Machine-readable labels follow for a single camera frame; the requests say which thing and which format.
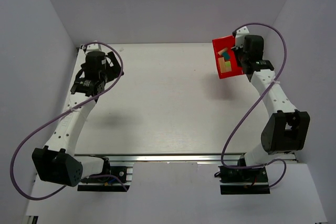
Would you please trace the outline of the green wooden cube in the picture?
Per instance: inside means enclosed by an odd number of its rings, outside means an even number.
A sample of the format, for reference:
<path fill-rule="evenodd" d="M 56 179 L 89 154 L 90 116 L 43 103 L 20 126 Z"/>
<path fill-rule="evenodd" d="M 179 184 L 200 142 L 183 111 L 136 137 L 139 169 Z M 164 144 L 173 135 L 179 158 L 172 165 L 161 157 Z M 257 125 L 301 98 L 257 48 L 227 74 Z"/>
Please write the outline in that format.
<path fill-rule="evenodd" d="M 224 64 L 225 64 L 225 68 L 232 68 L 230 61 L 225 61 Z"/>

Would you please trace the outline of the red plastic bin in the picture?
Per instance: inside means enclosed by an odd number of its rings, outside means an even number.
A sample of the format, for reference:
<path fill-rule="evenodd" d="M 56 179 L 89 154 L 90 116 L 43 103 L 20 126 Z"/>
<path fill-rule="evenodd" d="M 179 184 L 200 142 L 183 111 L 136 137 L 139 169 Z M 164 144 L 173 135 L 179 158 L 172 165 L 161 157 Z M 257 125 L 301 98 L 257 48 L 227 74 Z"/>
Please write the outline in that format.
<path fill-rule="evenodd" d="M 212 40 L 218 77 L 225 79 L 243 74 L 234 55 L 234 36 L 226 36 Z"/>

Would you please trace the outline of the teal wooden triangle block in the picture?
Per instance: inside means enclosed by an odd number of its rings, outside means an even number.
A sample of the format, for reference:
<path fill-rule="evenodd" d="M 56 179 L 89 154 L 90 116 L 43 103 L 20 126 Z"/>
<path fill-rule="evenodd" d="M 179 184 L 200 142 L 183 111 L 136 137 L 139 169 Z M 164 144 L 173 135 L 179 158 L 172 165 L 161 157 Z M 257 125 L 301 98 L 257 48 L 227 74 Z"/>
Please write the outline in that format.
<path fill-rule="evenodd" d="M 223 58 L 224 58 L 225 61 L 229 61 L 230 60 L 230 55 L 229 55 L 228 52 L 222 53 L 222 56 L 223 56 Z"/>

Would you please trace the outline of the long natural wooden block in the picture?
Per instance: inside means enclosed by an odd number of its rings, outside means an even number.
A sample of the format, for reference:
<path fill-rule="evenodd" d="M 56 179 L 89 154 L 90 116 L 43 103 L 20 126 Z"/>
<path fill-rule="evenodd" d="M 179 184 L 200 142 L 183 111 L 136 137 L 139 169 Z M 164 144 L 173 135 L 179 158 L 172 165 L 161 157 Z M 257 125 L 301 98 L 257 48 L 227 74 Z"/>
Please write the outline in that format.
<path fill-rule="evenodd" d="M 223 57 L 218 58 L 219 69 L 221 73 L 226 72 L 225 60 Z"/>

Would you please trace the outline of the small natural wooden block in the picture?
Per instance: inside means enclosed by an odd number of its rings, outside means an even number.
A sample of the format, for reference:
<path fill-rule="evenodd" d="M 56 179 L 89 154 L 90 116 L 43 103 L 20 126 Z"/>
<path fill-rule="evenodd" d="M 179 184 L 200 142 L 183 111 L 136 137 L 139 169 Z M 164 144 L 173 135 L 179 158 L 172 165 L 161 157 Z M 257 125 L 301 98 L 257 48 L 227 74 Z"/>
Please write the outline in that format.
<path fill-rule="evenodd" d="M 225 69 L 222 71 L 222 73 L 231 72 L 231 71 L 232 71 L 231 68 L 225 68 Z"/>

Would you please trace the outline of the natural wooden arch block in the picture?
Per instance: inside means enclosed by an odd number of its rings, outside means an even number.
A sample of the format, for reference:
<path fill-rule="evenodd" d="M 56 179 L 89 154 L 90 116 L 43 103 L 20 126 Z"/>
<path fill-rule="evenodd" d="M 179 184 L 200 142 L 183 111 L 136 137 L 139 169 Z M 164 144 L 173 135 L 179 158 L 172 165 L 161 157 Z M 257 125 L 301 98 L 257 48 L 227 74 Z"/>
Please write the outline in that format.
<path fill-rule="evenodd" d="M 223 57 L 225 54 L 228 54 L 228 48 L 224 48 L 218 52 L 218 55 Z"/>

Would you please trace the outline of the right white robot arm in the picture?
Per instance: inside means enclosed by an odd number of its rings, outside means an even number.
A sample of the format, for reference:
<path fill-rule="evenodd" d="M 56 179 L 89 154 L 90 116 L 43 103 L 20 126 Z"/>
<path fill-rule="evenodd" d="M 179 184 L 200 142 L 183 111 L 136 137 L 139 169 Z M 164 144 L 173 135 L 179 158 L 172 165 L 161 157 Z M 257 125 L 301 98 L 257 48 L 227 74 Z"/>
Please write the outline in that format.
<path fill-rule="evenodd" d="M 261 133 L 260 144 L 244 154 L 246 166 L 269 163 L 282 154 L 303 149 L 310 116 L 299 111 L 276 81 L 274 67 L 263 59 L 264 39 L 258 35 L 235 36 L 234 54 L 237 64 L 256 88 L 265 105 L 269 120 Z"/>

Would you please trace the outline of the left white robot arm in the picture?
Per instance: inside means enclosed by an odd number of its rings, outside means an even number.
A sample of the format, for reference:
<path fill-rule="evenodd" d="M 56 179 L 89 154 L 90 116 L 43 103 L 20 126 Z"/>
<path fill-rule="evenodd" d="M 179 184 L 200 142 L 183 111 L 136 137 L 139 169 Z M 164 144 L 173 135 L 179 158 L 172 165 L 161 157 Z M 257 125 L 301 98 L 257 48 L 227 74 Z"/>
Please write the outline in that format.
<path fill-rule="evenodd" d="M 110 174 L 107 158 L 75 158 L 75 148 L 86 119 L 98 102 L 97 95 L 122 73 L 114 52 L 91 51 L 86 54 L 70 88 L 67 102 L 70 113 L 59 120 L 45 146 L 32 153 L 42 181 L 74 187 L 83 178 Z"/>

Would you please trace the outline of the aluminium table frame rail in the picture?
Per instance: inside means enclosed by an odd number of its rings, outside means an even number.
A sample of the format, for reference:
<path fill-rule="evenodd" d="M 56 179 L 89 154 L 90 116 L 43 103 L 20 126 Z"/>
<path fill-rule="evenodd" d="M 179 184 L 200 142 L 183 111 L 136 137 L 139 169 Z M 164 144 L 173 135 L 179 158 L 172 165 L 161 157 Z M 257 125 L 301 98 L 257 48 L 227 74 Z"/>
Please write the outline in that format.
<path fill-rule="evenodd" d="M 111 162 L 220 162 L 221 155 L 213 154 L 75 154 L 75 157 L 103 156 Z M 238 161 L 241 154 L 225 154 L 224 162 Z M 280 157 L 288 163 L 298 163 L 295 154 L 286 154 Z"/>

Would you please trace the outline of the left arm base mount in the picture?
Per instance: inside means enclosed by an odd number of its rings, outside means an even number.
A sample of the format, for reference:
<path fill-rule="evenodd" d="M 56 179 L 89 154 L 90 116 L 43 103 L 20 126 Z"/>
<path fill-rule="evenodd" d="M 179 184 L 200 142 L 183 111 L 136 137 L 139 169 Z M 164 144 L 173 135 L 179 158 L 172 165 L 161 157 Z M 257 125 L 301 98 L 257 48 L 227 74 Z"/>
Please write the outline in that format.
<path fill-rule="evenodd" d="M 133 175 L 132 164 L 111 164 L 106 175 L 90 175 L 77 186 L 80 192 L 126 193 Z"/>

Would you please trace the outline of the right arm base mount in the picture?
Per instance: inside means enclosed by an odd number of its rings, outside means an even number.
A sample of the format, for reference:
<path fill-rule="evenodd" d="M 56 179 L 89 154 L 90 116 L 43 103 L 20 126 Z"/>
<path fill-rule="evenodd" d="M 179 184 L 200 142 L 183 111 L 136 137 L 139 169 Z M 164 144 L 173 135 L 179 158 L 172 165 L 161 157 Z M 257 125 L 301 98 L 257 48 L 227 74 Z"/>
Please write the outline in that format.
<path fill-rule="evenodd" d="M 219 178 L 222 195 L 266 195 L 270 194 L 265 168 L 228 169 L 219 166 L 214 174 Z"/>

